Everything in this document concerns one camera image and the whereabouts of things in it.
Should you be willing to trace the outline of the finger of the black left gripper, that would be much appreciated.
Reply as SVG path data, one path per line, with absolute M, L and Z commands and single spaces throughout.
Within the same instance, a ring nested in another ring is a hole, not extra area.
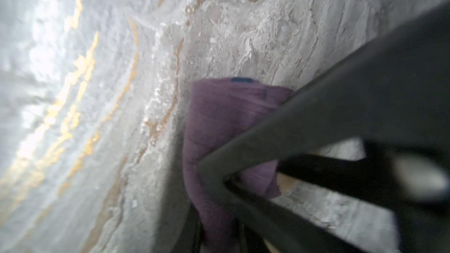
M 207 193 L 281 252 L 358 252 L 237 182 L 273 159 L 288 176 L 394 212 L 402 252 L 447 253 L 449 3 L 357 49 L 198 165 Z

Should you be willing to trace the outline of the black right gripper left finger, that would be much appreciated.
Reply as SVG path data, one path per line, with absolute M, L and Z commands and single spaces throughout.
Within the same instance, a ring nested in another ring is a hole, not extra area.
M 198 211 L 191 205 L 187 215 L 183 229 L 171 253 L 200 253 L 203 228 Z

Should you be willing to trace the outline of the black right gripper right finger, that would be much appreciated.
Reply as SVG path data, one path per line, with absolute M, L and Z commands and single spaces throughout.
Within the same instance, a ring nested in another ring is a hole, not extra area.
M 240 253 L 270 253 L 264 239 L 245 224 L 239 222 Z

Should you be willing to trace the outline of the purple striped sock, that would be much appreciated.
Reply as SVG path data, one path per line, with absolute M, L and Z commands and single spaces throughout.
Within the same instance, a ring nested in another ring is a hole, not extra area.
M 193 83 L 182 165 L 186 192 L 203 227 L 201 252 L 237 253 L 239 230 L 237 220 L 207 195 L 196 165 L 276 110 L 293 93 L 244 77 Z

